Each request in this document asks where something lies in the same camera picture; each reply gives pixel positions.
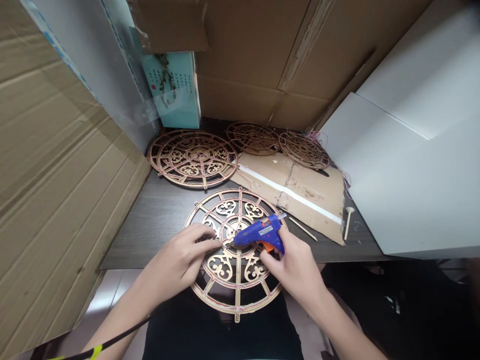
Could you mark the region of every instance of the dark wooden desk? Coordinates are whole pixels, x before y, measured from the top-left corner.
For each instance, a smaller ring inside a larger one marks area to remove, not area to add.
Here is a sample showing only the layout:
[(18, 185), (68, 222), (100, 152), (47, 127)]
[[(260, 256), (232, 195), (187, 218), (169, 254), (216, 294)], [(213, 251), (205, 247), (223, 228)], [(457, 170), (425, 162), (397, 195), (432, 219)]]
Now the dark wooden desk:
[[(162, 246), (183, 229), (196, 201), (201, 201), (207, 194), (218, 190), (238, 187), (236, 183), (228, 181), (208, 190), (191, 190), (159, 178), (157, 172), (152, 170), (100, 268), (144, 268)], [(347, 198), (345, 207), (349, 206), (357, 208), (355, 203)], [(347, 213), (344, 212), (343, 219), (346, 218)], [(307, 227), (317, 237), (318, 242), (315, 242), (288, 218), (285, 220), (293, 234), (310, 244), (318, 263), (377, 261), (389, 258), (382, 254), (359, 211), (355, 211), (350, 217), (350, 230), (344, 247)]]

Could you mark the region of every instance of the cardboard box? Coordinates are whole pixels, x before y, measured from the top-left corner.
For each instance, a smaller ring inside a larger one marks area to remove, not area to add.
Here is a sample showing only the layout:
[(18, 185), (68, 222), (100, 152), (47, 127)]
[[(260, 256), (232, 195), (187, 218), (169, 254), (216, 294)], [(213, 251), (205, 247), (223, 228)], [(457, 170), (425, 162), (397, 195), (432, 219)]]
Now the cardboard box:
[(146, 51), (198, 51), (202, 116), (304, 131), (327, 120), (432, 0), (128, 1)]
[(198, 0), (127, 0), (144, 54), (205, 51), (209, 48)]
[(78, 323), (150, 164), (16, 0), (0, 31), (0, 360)]

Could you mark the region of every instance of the light blue box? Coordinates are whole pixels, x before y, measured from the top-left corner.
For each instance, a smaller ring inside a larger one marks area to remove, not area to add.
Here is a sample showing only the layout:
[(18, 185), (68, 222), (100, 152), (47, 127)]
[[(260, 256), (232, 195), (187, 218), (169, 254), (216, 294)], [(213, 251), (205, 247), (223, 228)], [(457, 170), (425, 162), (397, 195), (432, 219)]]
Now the light blue box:
[[(138, 40), (137, 30), (130, 30)], [(140, 41), (137, 44), (141, 51)], [(198, 129), (201, 114), (194, 53), (142, 54), (141, 64), (163, 126)]]

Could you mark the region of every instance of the decorative round frame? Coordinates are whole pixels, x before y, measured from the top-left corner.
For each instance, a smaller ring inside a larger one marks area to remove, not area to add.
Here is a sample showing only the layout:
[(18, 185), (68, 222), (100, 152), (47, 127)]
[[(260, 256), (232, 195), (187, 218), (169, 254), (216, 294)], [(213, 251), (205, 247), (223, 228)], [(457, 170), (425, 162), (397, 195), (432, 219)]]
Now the decorative round frame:
[(278, 136), (285, 154), (296, 162), (314, 170), (330, 166), (330, 157), (319, 143), (302, 134), (286, 131)]
[(207, 189), (231, 177), (237, 160), (237, 152), (228, 141), (207, 132), (189, 131), (161, 146), (156, 166), (175, 184)]
[[(241, 314), (253, 313), (269, 304), (282, 289), (262, 264), (258, 243), (237, 248), (233, 242), (238, 231), (274, 213), (281, 212), (256, 193), (240, 187), (217, 191), (196, 202), (185, 222), (185, 227), (193, 222), (212, 227), (223, 243), (220, 249), (206, 254), (191, 288), (212, 308), (234, 314), (236, 323)], [(228, 303), (213, 288), (219, 288), (220, 293), (229, 292), (231, 301)]]
[(150, 165), (160, 172), (160, 169), (157, 165), (157, 156), (159, 154), (160, 149), (162, 146), (172, 137), (178, 135), (178, 134), (184, 134), (184, 133), (192, 133), (194, 130), (173, 130), (164, 133), (163, 135), (160, 135), (157, 137), (153, 142), (150, 144), (150, 147), (148, 148), (148, 152), (146, 154), (147, 160), (150, 162)]
[(226, 130), (226, 137), (247, 154), (267, 156), (280, 150), (278, 135), (266, 126), (250, 122), (234, 122)]

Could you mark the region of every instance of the hot glue gun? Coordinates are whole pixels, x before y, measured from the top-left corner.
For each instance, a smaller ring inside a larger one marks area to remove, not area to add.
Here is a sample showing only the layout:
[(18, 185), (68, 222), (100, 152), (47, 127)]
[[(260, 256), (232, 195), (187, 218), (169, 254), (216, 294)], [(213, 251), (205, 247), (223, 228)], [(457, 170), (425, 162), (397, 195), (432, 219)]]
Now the hot glue gun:
[(284, 244), (279, 236), (279, 229), (282, 226), (280, 219), (287, 216), (283, 214), (272, 214), (263, 220), (257, 221), (240, 231), (234, 238), (233, 243), (238, 247), (244, 247), (253, 242), (263, 244), (267, 252), (277, 248), (282, 255), (285, 254)]

